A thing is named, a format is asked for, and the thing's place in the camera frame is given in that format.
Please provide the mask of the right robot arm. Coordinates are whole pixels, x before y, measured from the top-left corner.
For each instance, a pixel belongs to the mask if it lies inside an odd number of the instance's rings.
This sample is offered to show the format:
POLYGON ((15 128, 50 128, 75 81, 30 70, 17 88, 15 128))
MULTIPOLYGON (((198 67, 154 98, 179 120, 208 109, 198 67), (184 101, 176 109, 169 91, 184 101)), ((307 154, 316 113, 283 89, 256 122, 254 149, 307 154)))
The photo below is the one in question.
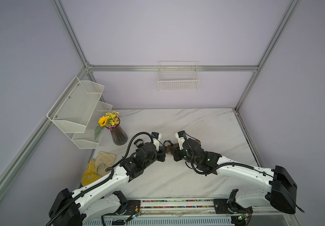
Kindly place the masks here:
POLYGON ((284 167, 277 165, 271 169, 236 162, 219 153, 205 151, 199 140, 184 131, 175 136, 179 146, 171 153, 176 162, 185 161, 199 175, 228 176, 257 186, 255 192, 233 189, 227 200, 229 212, 254 206, 271 206, 286 214, 304 211, 296 203, 298 186, 284 167))

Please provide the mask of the black rugged strap watch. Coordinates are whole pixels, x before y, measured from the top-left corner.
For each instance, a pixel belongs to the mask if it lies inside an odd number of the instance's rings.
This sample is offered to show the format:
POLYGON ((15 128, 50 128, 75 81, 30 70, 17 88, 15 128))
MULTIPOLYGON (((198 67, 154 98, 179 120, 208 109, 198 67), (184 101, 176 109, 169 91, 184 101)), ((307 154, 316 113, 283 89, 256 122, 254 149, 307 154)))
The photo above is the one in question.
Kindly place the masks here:
POLYGON ((172 152, 174 151, 174 149, 176 147, 170 140, 165 140, 163 142, 163 146, 164 146, 165 152, 167 154, 172 154, 172 152))

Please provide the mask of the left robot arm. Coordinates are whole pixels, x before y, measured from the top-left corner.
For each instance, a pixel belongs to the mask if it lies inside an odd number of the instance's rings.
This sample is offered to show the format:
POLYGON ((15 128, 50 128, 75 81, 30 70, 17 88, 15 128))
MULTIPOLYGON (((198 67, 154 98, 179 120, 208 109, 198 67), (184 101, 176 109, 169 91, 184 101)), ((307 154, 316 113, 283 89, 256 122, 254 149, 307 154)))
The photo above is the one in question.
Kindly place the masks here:
POLYGON ((48 226, 82 226, 99 216, 126 212, 128 199, 118 188, 143 174, 156 161, 164 162, 165 152, 159 149, 160 133, 146 133, 150 142, 128 153, 112 167, 107 175, 95 182, 69 191, 58 193, 50 211, 48 226))

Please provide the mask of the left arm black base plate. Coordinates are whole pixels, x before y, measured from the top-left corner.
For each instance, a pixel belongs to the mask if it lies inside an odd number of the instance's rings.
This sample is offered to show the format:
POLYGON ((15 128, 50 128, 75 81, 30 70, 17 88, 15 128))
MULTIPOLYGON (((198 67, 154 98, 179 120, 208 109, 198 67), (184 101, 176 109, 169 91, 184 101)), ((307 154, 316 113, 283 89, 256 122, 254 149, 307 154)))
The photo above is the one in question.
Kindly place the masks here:
POLYGON ((119 209, 114 213, 115 215, 133 215, 140 210, 141 200, 128 200, 126 203, 121 204, 119 209))

